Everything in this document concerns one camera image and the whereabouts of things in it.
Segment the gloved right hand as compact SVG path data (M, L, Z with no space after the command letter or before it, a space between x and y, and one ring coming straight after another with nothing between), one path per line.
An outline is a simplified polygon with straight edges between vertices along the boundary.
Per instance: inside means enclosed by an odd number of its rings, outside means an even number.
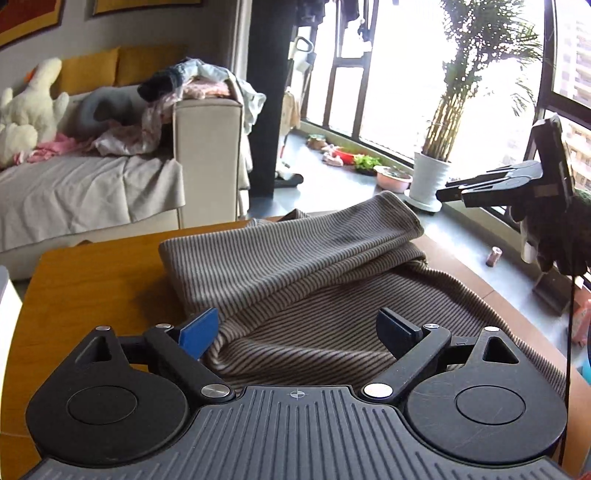
M554 266L562 275L584 276L590 268L590 193L575 189L560 212L541 201L509 208L520 224L526 261L535 258L544 273Z

